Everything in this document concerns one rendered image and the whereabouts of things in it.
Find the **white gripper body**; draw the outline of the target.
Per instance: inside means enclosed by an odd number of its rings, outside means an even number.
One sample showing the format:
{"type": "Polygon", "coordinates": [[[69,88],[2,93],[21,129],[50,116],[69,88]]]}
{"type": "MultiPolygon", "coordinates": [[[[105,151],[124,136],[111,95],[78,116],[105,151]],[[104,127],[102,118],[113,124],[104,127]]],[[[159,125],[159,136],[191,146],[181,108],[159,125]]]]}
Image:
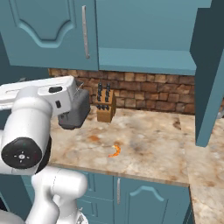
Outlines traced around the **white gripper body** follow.
{"type": "Polygon", "coordinates": [[[0,111],[11,109],[18,92],[26,87],[39,86],[38,80],[15,82],[0,86],[0,111]]]}

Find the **orange raw shrimp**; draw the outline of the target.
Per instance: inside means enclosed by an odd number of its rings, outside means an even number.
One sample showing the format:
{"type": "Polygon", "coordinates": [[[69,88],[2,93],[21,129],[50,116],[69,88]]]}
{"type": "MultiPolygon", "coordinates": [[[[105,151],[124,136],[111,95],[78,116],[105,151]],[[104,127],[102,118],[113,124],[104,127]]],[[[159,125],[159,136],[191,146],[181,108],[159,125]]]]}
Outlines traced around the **orange raw shrimp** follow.
{"type": "Polygon", "coordinates": [[[115,152],[113,154],[109,154],[108,158],[117,157],[121,152],[121,147],[119,145],[113,145],[112,147],[115,149],[115,152]]]}

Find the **teal base cabinet door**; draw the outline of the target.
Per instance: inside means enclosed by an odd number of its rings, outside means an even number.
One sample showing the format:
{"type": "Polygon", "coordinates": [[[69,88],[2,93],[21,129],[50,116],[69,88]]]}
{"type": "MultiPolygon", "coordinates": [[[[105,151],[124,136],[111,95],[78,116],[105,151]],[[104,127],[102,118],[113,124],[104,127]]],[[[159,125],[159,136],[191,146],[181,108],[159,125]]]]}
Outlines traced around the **teal base cabinet door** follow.
{"type": "Polygon", "coordinates": [[[190,205],[187,187],[121,179],[120,204],[116,201],[114,181],[115,224],[184,224],[190,205]]]}

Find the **teal open cabinet door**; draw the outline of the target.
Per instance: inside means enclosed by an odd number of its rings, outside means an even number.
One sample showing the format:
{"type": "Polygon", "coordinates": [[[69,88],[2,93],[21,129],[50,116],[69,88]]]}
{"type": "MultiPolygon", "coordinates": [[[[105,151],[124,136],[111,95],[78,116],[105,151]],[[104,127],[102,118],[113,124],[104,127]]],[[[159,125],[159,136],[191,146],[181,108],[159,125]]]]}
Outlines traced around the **teal open cabinet door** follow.
{"type": "Polygon", "coordinates": [[[195,144],[206,147],[224,97],[224,0],[199,8],[190,53],[194,76],[195,144]]]}

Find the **dark grey toaster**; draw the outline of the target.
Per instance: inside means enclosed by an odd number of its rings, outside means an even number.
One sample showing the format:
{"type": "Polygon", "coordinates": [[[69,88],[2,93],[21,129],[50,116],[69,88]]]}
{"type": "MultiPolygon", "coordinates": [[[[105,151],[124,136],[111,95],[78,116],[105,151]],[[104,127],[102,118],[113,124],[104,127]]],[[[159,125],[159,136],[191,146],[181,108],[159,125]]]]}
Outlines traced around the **dark grey toaster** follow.
{"type": "Polygon", "coordinates": [[[83,84],[83,81],[76,81],[71,110],[58,116],[59,126],[64,130],[80,128],[90,112],[89,92],[82,88],[83,84]]]}

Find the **wooden knife block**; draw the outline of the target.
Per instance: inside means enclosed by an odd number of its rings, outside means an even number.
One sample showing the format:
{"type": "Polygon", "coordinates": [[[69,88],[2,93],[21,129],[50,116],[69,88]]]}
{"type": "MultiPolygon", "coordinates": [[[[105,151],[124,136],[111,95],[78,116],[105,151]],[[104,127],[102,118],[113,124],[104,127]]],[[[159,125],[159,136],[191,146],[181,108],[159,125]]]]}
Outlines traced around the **wooden knife block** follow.
{"type": "Polygon", "coordinates": [[[97,121],[110,123],[116,113],[116,96],[109,83],[106,87],[103,87],[101,82],[98,83],[95,106],[97,108],[97,121]]]}

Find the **teal drawer front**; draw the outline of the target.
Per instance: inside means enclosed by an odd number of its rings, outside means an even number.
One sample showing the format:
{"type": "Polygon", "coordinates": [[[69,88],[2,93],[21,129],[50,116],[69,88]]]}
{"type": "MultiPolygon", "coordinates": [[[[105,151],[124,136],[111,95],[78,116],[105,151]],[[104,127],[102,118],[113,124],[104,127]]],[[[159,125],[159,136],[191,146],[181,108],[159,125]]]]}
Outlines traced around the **teal drawer front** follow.
{"type": "Polygon", "coordinates": [[[89,224],[114,224],[114,205],[112,200],[83,197],[77,206],[87,217],[89,224]]]}
{"type": "Polygon", "coordinates": [[[114,179],[112,176],[89,171],[81,171],[81,173],[87,177],[86,196],[104,200],[114,198],[114,179]]]}

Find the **teal wall cabinet door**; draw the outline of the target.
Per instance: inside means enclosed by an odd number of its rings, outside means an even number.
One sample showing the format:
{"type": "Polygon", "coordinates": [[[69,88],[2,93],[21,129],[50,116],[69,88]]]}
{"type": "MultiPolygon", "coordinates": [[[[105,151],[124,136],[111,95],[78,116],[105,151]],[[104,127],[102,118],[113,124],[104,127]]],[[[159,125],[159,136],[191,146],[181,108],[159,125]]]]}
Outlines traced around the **teal wall cabinet door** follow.
{"type": "Polygon", "coordinates": [[[13,66],[99,69],[95,0],[0,0],[0,33],[13,66]],[[89,59],[82,5],[87,6],[89,59]]]}

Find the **teal open wall cabinet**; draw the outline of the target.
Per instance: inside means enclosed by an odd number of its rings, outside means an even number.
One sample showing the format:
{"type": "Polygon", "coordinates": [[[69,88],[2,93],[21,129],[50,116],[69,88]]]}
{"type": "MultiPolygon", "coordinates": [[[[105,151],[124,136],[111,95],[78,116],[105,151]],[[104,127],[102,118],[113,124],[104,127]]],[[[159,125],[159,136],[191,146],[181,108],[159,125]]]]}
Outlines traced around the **teal open wall cabinet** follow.
{"type": "Polygon", "coordinates": [[[190,53],[199,9],[212,0],[96,0],[99,68],[195,74],[190,53]]]}

